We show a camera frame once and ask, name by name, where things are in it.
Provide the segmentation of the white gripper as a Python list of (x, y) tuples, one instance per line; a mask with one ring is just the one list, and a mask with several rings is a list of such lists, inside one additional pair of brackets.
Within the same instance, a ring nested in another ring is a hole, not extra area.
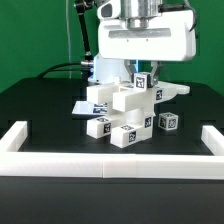
[(158, 83), (161, 61), (187, 61), (196, 54), (193, 13), (190, 10), (164, 12), (149, 20), (143, 29), (127, 29), (120, 19), (104, 20), (98, 29), (99, 52), (103, 58), (126, 59), (130, 81), (137, 72), (135, 60), (151, 62), (150, 86)]

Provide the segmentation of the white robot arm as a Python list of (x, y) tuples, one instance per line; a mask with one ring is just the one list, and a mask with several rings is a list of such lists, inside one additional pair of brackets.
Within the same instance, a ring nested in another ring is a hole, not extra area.
[(106, 84), (119, 76), (131, 81), (138, 61), (149, 61), (153, 86), (165, 62), (188, 61), (196, 54), (197, 14), (188, 0), (167, 4), (163, 0), (76, 0), (84, 39), (90, 51), (84, 14), (96, 8), (99, 19), (98, 54), (93, 82)]

